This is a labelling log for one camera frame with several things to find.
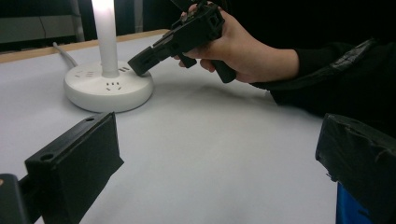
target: blue object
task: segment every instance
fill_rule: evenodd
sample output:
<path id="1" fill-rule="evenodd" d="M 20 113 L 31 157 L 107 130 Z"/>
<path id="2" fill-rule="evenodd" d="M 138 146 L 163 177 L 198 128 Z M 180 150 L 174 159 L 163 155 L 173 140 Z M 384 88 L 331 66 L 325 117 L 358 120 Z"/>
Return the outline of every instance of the blue object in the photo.
<path id="1" fill-rule="evenodd" d="M 367 209 L 361 206 L 344 187 L 337 186 L 336 224 L 373 224 Z"/>

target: gun grip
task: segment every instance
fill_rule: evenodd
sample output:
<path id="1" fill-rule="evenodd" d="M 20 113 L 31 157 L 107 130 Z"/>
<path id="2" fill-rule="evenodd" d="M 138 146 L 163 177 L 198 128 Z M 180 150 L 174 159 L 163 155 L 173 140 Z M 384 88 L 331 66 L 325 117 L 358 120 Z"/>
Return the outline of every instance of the gun grip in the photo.
<path id="1" fill-rule="evenodd" d="M 212 60 L 212 63 L 215 65 L 216 71 L 218 72 L 223 83 L 229 83 L 236 78 L 235 71 L 224 61 Z"/>
<path id="2" fill-rule="evenodd" d="M 184 56 L 184 54 L 178 54 L 177 56 L 184 63 L 184 66 L 186 66 L 186 68 L 190 68 L 197 63 L 195 59 Z"/>

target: hand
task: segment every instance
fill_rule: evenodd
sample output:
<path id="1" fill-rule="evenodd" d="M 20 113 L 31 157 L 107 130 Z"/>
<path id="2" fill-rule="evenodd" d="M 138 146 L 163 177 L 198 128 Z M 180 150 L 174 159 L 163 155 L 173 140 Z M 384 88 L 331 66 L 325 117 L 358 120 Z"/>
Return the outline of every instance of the hand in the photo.
<path id="1" fill-rule="evenodd" d="M 221 15 L 225 20 L 221 38 L 184 53 L 186 56 L 201 59 L 201 66 L 212 73 L 215 67 L 211 60 L 224 61 L 235 70 L 236 80 L 246 83 L 297 76 L 299 62 L 293 49 L 271 48 L 250 35 L 232 15 L 223 10 Z"/>

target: wooden edge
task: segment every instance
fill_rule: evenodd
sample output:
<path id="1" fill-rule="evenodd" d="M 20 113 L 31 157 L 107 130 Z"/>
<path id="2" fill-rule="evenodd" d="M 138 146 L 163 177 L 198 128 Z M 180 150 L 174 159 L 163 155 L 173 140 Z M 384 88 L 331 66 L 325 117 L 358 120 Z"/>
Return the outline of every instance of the wooden edge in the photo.
<path id="1" fill-rule="evenodd" d="M 119 35 L 119 36 L 117 36 L 117 42 L 134 40 L 134 39 L 149 37 L 152 35 L 163 35 L 168 31 L 169 30 L 162 29 L 162 30 L 154 30 L 154 31 L 147 31 L 147 32 L 142 32 L 142 33 L 136 33 L 136 34 L 131 34 L 131 35 Z M 98 46 L 98 44 L 99 43 L 97 40 L 90 40 L 90 41 L 78 42 L 78 43 L 73 43 L 73 44 L 68 44 L 68 45 L 61 45 L 60 47 L 62 49 L 64 49 L 65 51 L 69 51 L 69 50 L 74 50 L 74 49 L 85 49 L 85 48 L 89 48 L 89 47 L 95 47 L 95 46 Z M 40 56 L 45 56 L 45 55 L 50 55 L 50 54 L 55 54 L 55 53 L 59 53 L 59 50 L 57 50 L 54 47 L 47 47 L 47 48 L 43 48 L 43 49 L 29 49 L 29 50 L 25 50 L 25 51 L 0 54 L 0 63 L 9 63 L 9 62 L 17 61 L 17 60 L 30 59 L 30 58 L 34 58 L 34 57 L 40 57 Z"/>

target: cable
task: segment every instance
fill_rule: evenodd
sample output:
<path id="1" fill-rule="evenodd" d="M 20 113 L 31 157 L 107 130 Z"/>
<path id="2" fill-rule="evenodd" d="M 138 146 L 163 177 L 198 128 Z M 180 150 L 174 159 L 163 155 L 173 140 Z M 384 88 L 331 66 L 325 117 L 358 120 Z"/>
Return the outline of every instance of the cable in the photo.
<path id="1" fill-rule="evenodd" d="M 41 27 L 43 28 L 44 39 L 47 39 L 47 31 L 46 31 L 46 27 L 44 26 L 43 20 L 41 20 L 41 17 L 38 17 L 38 19 L 40 20 Z"/>
<path id="2" fill-rule="evenodd" d="M 61 47 L 58 46 L 58 44 L 56 42 L 52 43 L 53 47 L 55 47 L 57 50 L 59 50 L 61 52 L 61 54 L 66 57 L 72 64 L 73 66 L 78 66 L 78 64 L 76 63 L 76 61 L 72 58 L 72 56 L 70 56 L 70 54 L 68 54 L 64 49 L 62 49 Z"/>

